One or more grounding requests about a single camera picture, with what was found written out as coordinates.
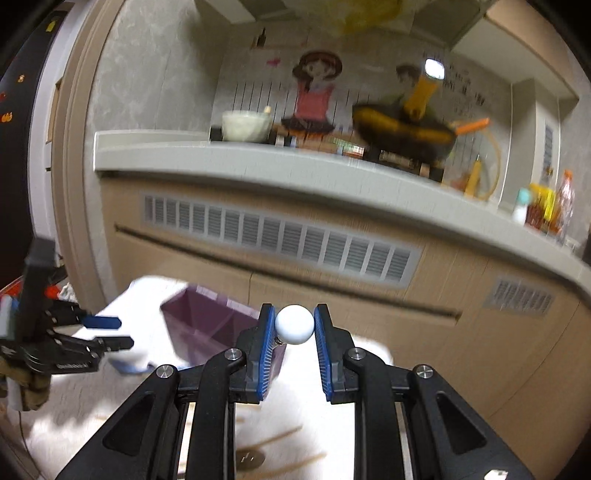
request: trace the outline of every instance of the white bowl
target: white bowl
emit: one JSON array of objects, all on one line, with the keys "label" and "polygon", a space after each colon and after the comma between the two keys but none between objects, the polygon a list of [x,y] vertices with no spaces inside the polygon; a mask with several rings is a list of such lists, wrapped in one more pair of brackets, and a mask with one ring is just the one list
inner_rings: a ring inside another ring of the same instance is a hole
[{"label": "white bowl", "polygon": [[269,137],[273,118],[268,113],[224,112],[222,135],[226,142],[263,142]]}]

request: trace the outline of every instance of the ventilation grille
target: ventilation grille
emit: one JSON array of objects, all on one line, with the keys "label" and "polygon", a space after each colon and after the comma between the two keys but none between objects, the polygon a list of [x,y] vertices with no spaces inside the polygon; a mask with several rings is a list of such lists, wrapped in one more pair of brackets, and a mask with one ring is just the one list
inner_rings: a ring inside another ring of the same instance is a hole
[{"label": "ventilation grille", "polygon": [[525,315],[544,315],[553,300],[551,293],[538,287],[524,284],[521,280],[500,278],[487,300],[487,306]]},{"label": "ventilation grille", "polygon": [[144,196],[144,220],[202,240],[234,244],[314,264],[370,282],[399,288],[410,283],[422,249],[330,226],[199,200]]},{"label": "ventilation grille", "polygon": [[544,170],[552,168],[552,147],[554,144],[554,130],[548,124],[545,126],[544,131],[544,159],[543,168]]}]

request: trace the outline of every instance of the purple bin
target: purple bin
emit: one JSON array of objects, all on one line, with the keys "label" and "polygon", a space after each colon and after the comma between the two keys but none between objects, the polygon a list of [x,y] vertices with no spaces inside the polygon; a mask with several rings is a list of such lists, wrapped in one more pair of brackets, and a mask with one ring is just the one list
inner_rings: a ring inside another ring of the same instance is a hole
[{"label": "purple bin", "polygon": [[[164,315],[174,352],[191,365],[236,346],[241,331],[256,326],[259,312],[207,288],[189,285],[165,301]],[[271,379],[283,362],[285,345],[273,350]]]}]

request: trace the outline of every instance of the yellow handle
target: yellow handle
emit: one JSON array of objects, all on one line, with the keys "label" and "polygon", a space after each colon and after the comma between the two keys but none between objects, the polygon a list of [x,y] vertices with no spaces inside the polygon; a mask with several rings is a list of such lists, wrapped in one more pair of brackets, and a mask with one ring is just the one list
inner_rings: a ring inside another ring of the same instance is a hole
[{"label": "yellow handle", "polygon": [[418,122],[425,116],[427,104],[437,87],[439,87],[439,83],[439,80],[431,79],[424,73],[419,77],[412,95],[403,106],[404,111],[413,122]]},{"label": "yellow handle", "polygon": [[474,161],[474,166],[472,167],[472,171],[470,172],[470,178],[468,179],[468,183],[466,184],[466,189],[464,190],[464,197],[475,197],[476,196],[476,188],[478,187],[478,182],[480,181],[480,171],[482,170],[482,162],[480,159],[476,159]]},{"label": "yellow handle", "polygon": [[456,127],[456,135],[459,137],[460,135],[471,134],[473,132],[478,132],[479,130],[484,130],[491,124],[490,118],[481,118],[475,122],[471,122],[469,124],[463,124],[459,127]]}]

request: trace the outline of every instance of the kitchen counter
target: kitchen counter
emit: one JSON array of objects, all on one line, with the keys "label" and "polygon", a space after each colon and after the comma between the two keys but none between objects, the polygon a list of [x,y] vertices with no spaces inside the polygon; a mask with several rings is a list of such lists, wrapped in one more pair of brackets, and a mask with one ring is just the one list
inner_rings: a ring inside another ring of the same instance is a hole
[{"label": "kitchen counter", "polygon": [[276,187],[435,225],[531,262],[591,298],[591,268],[486,203],[389,167],[266,145],[225,144],[199,132],[109,131],[95,137],[96,172],[197,176]]}]

